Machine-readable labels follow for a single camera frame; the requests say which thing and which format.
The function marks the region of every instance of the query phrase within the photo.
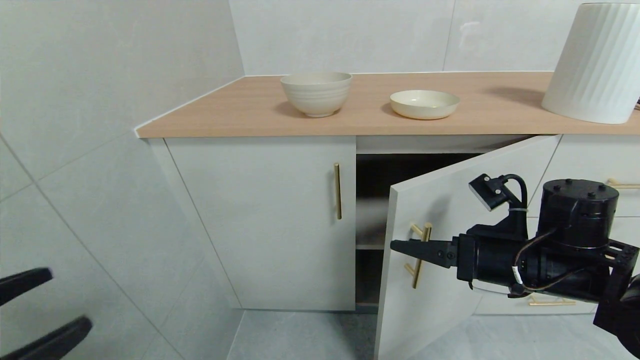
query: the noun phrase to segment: cabinet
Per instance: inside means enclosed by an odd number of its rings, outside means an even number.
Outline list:
[[[166,143],[243,308],[355,309],[355,137]]]
[[[388,251],[391,240],[412,237],[411,224],[431,222],[431,237],[448,240],[474,224],[495,224],[503,211],[488,212],[468,190],[479,174],[519,174],[537,186],[558,136],[537,136],[396,184],[389,199],[376,358],[406,359],[469,317],[481,296],[456,279],[456,269],[423,263],[417,288],[404,264],[413,260]]]
[[[616,216],[640,217],[640,136],[563,135],[542,181],[566,177],[635,184],[619,190]],[[532,217],[540,213],[541,196],[539,187],[529,203]]]
[[[166,144],[241,306],[373,308],[379,360],[406,359],[473,313],[594,310],[580,302],[534,307],[531,299],[470,291],[455,269],[427,263],[413,288],[405,264],[415,259],[389,251],[391,240],[415,238],[412,225],[425,222],[433,224],[431,238],[450,240],[506,216],[505,208],[487,212],[468,190],[470,180],[482,173],[522,176],[533,193],[530,235],[545,181],[640,182],[626,156],[638,153],[638,136],[534,136],[493,145],[463,136],[168,138]],[[640,230],[636,192],[621,190],[612,237],[640,244],[633,238]]]

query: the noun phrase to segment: bowl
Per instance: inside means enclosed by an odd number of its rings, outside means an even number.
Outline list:
[[[347,101],[351,74],[309,72],[280,79],[287,100],[309,117],[333,115]]]
[[[391,108],[404,117],[419,120],[442,119],[453,114],[460,98],[446,92],[407,90],[391,95]]]

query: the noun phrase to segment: wooden countertop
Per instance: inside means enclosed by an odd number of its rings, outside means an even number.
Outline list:
[[[640,135],[640,111],[626,124],[603,125],[562,117],[540,103],[551,72],[436,72],[354,75],[344,107],[320,119],[294,109],[280,76],[247,77],[138,128],[141,138],[303,135]],[[461,98],[440,120],[395,114],[389,95],[428,89]]]

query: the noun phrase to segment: open cabinet door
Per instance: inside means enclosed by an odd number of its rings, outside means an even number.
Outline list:
[[[475,311],[481,296],[456,278],[457,268],[422,262],[417,287],[405,264],[415,259],[391,251],[391,240],[419,238],[411,225],[433,224],[431,239],[451,240],[475,224],[496,224],[507,215],[501,206],[488,212],[469,190],[483,173],[518,174],[529,193],[539,185],[560,136],[536,136],[391,187],[378,330],[377,360],[404,360]],[[517,183],[508,184],[519,195]]]

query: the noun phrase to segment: cream plate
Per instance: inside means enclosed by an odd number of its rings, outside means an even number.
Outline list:
[[[460,98],[446,92],[407,90],[391,95],[391,108],[404,117],[419,120],[442,119],[453,114]]]

